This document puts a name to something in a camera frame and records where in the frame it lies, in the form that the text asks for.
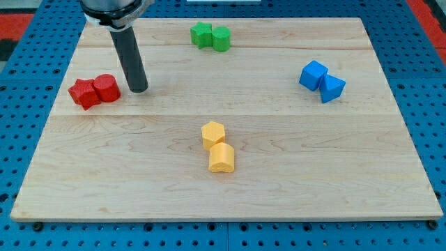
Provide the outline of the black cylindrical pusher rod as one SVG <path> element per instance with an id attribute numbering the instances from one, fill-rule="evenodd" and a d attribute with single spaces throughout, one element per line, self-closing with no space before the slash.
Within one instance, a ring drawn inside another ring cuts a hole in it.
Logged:
<path id="1" fill-rule="evenodd" d="M 145 92 L 149 85 L 139 47 L 132 27 L 120 32 L 110 32 L 129 90 Z"/>

